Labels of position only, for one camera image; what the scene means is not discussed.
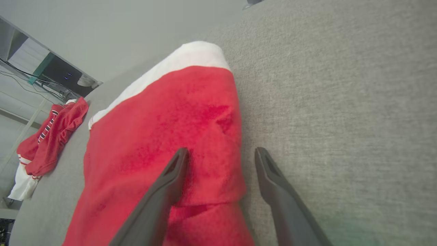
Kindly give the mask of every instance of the black object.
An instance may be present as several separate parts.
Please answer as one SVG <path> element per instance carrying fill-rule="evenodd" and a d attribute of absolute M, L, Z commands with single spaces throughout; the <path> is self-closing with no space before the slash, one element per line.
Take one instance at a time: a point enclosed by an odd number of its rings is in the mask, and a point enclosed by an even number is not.
<path fill-rule="evenodd" d="M 265 148 L 256 148 L 255 166 L 261 196 L 272 210 L 279 246 L 330 246 L 316 220 Z"/>
<path fill-rule="evenodd" d="M 66 63 L 61 58 L 55 56 L 38 78 L 43 80 L 45 80 L 45 78 L 49 78 L 49 80 L 53 80 L 56 83 L 70 89 L 71 91 L 85 97 L 93 90 L 93 88 L 78 85 L 77 82 L 81 76 L 82 73 L 79 70 Z"/>
<path fill-rule="evenodd" d="M 188 150 L 180 148 L 109 245 L 162 245 L 170 208 L 182 195 Z"/>

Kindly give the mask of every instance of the gray couch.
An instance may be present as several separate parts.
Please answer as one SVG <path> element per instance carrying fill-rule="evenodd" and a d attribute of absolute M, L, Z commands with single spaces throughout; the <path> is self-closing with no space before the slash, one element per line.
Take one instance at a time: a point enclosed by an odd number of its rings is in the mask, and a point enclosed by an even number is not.
<path fill-rule="evenodd" d="M 334 245 L 435 245 L 436 13 L 426 0 L 266 0 L 193 37 L 222 47 L 235 76 L 241 205 L 257 244 L 277 244 L 253 162 L 263 146 Z M 86 123 L 164 56 L 86 97 L 85 123 L 23 203 L 12 246 L 63 242 L 84 186 Z"/>

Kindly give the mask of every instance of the red cloth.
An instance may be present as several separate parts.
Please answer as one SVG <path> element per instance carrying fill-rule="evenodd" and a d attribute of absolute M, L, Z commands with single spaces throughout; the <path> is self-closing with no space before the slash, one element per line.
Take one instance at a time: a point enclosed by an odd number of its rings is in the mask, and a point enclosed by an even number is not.
<path fill-rule="evenodd" d="M 64 245 L 107 245 L 181 147 L 190 163 L 164 245 L 253 245 L 238 204 L 246 188 L 233 75 L 197 66 L 164 75 L 92 126 Z"/>
<path fill-rule="evenodd" d="M 50 116 L 38 132 L 17 148 L 17 154 L 31 160 L 26 165 L 28 175 L 43 176 L 55 168 L 58 154 L 64 149 L 71 134 L 80 126 L 87 111 L 88 105 L 83 98 L 77 103 L 52 105 Z"/>

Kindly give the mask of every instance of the white trim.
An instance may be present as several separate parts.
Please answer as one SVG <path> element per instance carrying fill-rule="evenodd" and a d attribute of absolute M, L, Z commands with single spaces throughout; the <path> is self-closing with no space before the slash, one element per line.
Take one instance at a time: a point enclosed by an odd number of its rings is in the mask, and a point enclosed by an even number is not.
<path fill-rule="evenodd" d="M 88 128 L 91 130 L 94 123 L 103 118 L 118 104 L 139 94 L 149 84 L 155 82 L 163 75 L 191 66 L 221 67 L 230 70 L 223 56 L 222 49 L 217 45 L 204 41 L 184 44 L 134 81 L 106 109 L 97 112 L 88 122 Z"/>

